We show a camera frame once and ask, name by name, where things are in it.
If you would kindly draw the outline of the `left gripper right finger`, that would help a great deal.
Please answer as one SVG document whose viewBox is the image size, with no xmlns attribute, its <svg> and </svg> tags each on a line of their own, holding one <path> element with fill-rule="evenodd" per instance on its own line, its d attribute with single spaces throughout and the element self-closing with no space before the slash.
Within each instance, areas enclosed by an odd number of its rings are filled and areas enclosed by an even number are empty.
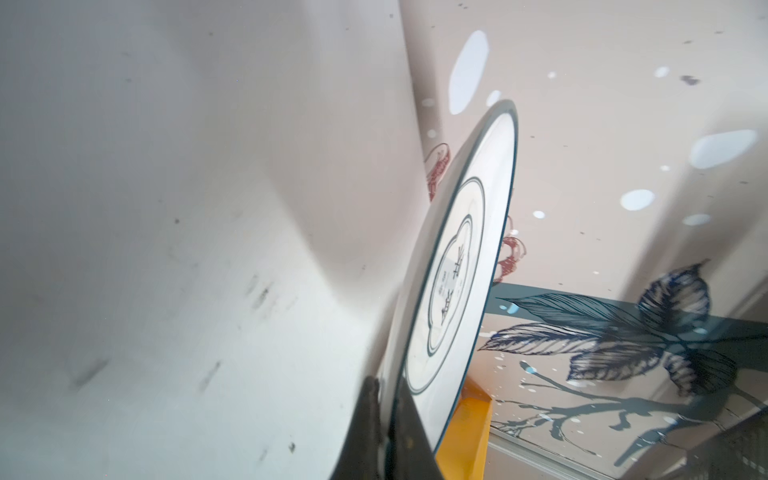
<svg viewBox="0 0 768 480">
<path fill-rule="evenodd" d="M 443 475 L 421 423 L 408 386 L 398 387 L 388 432 L 386 478 L 442 480 Z"/>
</svg>

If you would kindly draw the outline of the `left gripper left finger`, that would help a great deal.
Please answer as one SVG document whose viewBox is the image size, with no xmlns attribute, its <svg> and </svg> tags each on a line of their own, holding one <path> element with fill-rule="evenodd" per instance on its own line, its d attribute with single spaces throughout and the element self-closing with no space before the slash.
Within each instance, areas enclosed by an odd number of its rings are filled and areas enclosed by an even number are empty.
<svg viewBox="0 0 768 480">
<path fill-rule="evenodd" d="M 380 382 L 367 376 L 361 386 L 352 419 L 331 480 L 380 479 Z"/>
</svg>

